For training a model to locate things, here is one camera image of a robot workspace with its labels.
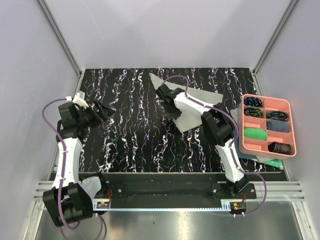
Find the grey cloth napkin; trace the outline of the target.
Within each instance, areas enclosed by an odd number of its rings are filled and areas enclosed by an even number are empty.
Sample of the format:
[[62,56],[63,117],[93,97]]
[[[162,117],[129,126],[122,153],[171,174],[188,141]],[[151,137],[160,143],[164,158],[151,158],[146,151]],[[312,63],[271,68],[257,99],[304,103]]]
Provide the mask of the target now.
[[185,92],[179,93],[173,100],[173,103],[181,111],[181,115],[174,117],[172,121],[181,133],[199,127],[202,124],[201,115],[206,111],[202,105],[191,101],[191,99],[195,99],[206,106],[214,106],[223,100],[221,93],[197,88],[188,89],[187,94],[188,96]]

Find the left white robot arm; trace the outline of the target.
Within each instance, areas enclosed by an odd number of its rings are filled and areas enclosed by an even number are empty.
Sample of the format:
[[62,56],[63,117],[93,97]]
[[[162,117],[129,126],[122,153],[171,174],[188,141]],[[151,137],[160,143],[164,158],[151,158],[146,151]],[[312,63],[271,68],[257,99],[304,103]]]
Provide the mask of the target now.
[[56,134],[58,165],[52,187],[43,193],[42,200],[54,225],[70,228],[73,223],[91,218],[93,199],[108,193],[100,173],[79,178],[79,161],[86,132],[105,123],[116,111],[97,100],[86,102],[78,96],[65,97],[62,102],[57,125],[45,120]]

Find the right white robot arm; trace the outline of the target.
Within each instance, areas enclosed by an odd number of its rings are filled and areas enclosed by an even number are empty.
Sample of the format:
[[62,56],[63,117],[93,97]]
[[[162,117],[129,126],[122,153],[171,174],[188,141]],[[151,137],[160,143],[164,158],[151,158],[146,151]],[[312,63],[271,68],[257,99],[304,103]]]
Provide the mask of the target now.
[[178,119],[182,116],[182,111],[200,118],[205,138],[218,150],[222,160],[228,195],[235,199],[243,195],[249,181],[245,177],[235,147],[239,128],[226,112],[225,106],[221,103],[213,105],[201,101],[188,95],[186,90],[170,89],[165,84],[156,89],[156,94],[163,101],[168,119]]

